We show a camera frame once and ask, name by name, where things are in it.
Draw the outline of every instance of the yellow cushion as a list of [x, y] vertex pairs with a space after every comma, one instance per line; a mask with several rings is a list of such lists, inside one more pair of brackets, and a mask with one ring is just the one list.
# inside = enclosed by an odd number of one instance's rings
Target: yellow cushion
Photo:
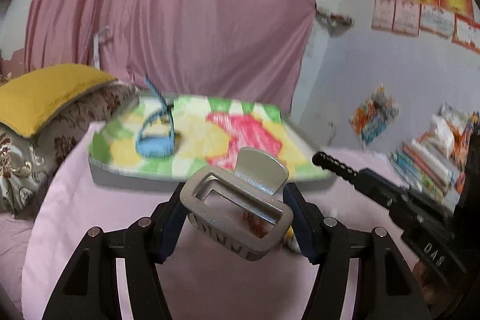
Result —
[[59, 64], [22, 75], [0, 87], [0, 122], [20, 136], [35, 135], [79, 95], [115, 78], [81, 64]]

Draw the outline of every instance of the pink curtain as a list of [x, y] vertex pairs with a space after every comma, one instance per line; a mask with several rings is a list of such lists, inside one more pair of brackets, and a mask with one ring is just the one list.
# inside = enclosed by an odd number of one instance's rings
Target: pink curtain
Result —
[[256, 100], [289, 111], [315, 0], [33, 0], [27, 70], [92, 63], [164, 92]]

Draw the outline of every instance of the floral fabric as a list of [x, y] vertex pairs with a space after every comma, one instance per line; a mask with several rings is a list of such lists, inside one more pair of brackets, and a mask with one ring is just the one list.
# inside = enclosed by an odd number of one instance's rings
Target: floral fabric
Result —
[[70, 104], [30, 139], [0, 124], [0, 210], [35, 216], [55, 172], [89, 124], [110, 119], [135, 99], [135, 86], [113, 82]]

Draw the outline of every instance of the blue hair clip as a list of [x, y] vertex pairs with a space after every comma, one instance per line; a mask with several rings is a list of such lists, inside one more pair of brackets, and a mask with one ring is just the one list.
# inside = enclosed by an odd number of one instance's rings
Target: blue hair clip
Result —
[[[143, 122], [142, 128], [138, 131], [137, 140], [135, 141], [135, 150], [139, 155], [145, 158], [164, 158], [172, 155], [175, 150], [175, 129], [173, 127], [172, 117], [173, 105], [167, 105], [160, 92], [146, 76], [145, 84], [159, 99], [160, 109], [155, 110], [147, 117], [145, 122]], [[143, 132], [150, 124], [165, 116], [169, 119], [170, 123], [170, 132], [168, 136], [143, 136]]]

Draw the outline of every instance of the silver bolt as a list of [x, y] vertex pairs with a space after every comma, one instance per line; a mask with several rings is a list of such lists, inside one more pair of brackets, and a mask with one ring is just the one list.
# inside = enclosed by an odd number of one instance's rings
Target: silver bolt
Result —
[[100, 233], [100, 228], [98, 228], [97, 226], [93, 226], [92, 228], [90, 228], [87, 232], [87, 234], [91, 237], [91, 238], [94, 238], [95, 236], [97, 236], [98, 234]]
[[384, 238], [388, 234], [387, 229], [382, 228], [380, 226], [376, 227], [374, 232], [377, 236], [380, 236], [381, 238]]
[[151, 223], [152, 220], [149, 217], [142, 217], [140, 220], [138, 220], [138, 225], [140, 225], [142, 228], [149, 226]]
[[334, 219], [333, 217], [325, 217], [323, 219], [323, 223], [326, 225], [326, 226], [329, 226], [329, 227], [334, 227], [337, 225], [337, 220]]

